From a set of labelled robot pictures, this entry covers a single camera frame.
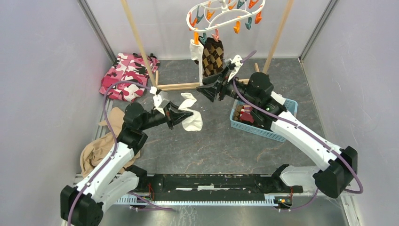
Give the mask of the pink clothespin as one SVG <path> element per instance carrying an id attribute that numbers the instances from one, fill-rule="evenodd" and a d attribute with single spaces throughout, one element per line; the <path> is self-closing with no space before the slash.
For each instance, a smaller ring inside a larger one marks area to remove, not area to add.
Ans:
<path id="1" fill-rule="evenodd" d="M 211 35 L 215 42 L 219 42 L 219 30 L 218 29 L 215 29 L 215 31 Z"/>

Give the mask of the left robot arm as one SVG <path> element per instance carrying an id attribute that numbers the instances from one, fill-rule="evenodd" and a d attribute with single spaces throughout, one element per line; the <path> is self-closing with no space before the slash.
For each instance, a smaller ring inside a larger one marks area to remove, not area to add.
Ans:
<path id="1" fill-rule="evenodd" d="M 126 193 L 144 191 L 148 186 L 145 176 L 125 171 L 116 175 L 144 146 L 148 136 L 144 130 L 167 124 L 170 129 L 193 116 L 189 108 L 193 101 L 185 100 L 179 106 L 169 102 L 164 108 L 147 111 L 140 103 L 125 109 L 122 130 L 102 161 L 76 186 L 65 186 L 60 194 L 62 219 L 69 226 L 97 226 L 104 213 Z"/>

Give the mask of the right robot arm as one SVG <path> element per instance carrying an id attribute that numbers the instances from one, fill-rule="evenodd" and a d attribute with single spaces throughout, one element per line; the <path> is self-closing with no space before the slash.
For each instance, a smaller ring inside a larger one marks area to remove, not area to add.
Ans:
<path id="1" fill-rule="evenodd" d="M 238 63 L 229 62 L 220 73 L 206 77 L 196 91 L 211 102 L 229 96 L 249 105 L 257 126 L 284 137 L 315 163 L 316 169 L 308 173 L 303 167 L 286 166 L 271 180 L 275 191 L 310 184 L 330 198 L 339 197 L 343 191 L 364 192 L 357 175 L 358 152 L 353 147 L 333 144 L 301 123 L 285 107 L 287 99 L 274 92 L 267 74 L 255 72 L 244 83 L 236 76 L 238 69 Z"/>

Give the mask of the brown argyle sock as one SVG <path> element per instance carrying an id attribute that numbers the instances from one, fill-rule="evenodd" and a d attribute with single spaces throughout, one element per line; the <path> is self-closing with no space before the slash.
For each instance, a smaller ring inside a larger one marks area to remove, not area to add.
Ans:
<path id="1" fill-rule="evenodd" d="M 224 48 L 221 40 L 207 38 L 202 55 L 203 77 L 208 77 L 223 70 Z"/>
<path id="2" fill-rule="evenodd" d="M 214 75 L 218 72 L 219 66 L 217 65 L 218 53 L 217 45 L 214 41 L 207 41 L 204 46 L 202 55 L 203 64 L 203 84 L 206 77 Z"/>

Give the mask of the white plastic clip hanger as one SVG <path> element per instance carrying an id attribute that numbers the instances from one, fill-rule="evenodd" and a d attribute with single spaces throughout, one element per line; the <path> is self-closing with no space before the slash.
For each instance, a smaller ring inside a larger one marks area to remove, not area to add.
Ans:
<path id="1" fill-rule="evenodd" d="M 189 9 L 186 16 L 193 38 L 206 43 L 207 34 L 224 26 L 232 26 L 238 34 L 242 27 L 250 30 L 262 20 L 266 0 L 206 0 Z"/>

